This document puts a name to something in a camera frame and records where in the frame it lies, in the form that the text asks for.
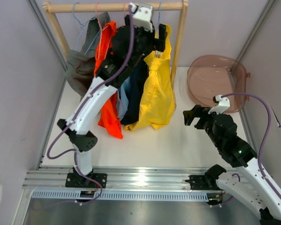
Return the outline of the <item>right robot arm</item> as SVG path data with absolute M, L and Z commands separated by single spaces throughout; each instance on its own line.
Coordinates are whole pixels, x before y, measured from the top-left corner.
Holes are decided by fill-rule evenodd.
M 198 119 L 195 128 L 204 130 L 222 159 L 235 168 L 250 183 L 248 188 L 238 178 L 214 165 L 205 172 L 205 185 L 209 189 L 219 188 L 227 191 L 240 201 L 259 219 L 262 225 L 281 225 L 281 189 L 258 165 L 257 153 L 245 140 L 237 136 L 237 124 L 228 114 L 210 113 L 210 108 L 195 105 L 183 111 L 184 124 L 191 125 Z

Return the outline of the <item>yellow shorts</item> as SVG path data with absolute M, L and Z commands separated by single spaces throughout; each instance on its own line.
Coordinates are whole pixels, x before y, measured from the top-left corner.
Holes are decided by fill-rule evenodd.
M 169 124 L 175 111 L 174 95 L 170 78 L 171 44 L 169 36 L 171 27 L 165 25 L 167 37 L 165 50 L 161 56 L 152 51 L 144 58 L 148 66 L 148 78 L 140 100 L 139 119 L 135 123 L 124 126 L 124 130 L 132 132 L 140 128 L 152 126 L 158 130 Z

